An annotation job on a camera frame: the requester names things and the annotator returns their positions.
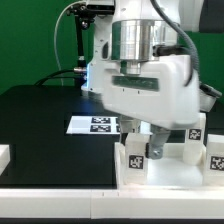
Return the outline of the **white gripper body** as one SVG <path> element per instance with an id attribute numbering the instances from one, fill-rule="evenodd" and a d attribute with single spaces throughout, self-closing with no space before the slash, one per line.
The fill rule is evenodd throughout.
<path id="1" fill-rule="evenodd" d="M 188 55 L 142 63 L 139 76 L 123 75 L 112 63 L 105 69 L 104 108 L 169 130 L 189 129 L 200 111 L 197 73 L 185 85 L 190 68 Z"/>

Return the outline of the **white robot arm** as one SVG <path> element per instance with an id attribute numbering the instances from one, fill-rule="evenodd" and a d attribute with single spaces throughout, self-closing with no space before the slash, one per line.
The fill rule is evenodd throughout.
<path id="1" fill-rule="evenodd" d="M 82 92 L 151 124 L 146 156 L 196 124 L 222 93 L 200 80 L 191 32 L 224 33 L 224 0 L 87 0 L 94 50 Z"/>

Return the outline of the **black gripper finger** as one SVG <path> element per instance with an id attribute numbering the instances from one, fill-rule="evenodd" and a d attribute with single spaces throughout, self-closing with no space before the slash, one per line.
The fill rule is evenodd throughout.
<path id="1" fill-rule="evenodd" d="M 153 160 L 161 159 L 163 156 L 163 147 L 171 131 L 163 127 L 152 125 L 151 132 L 152 135 L 146 147 L 146 157 Z"/>

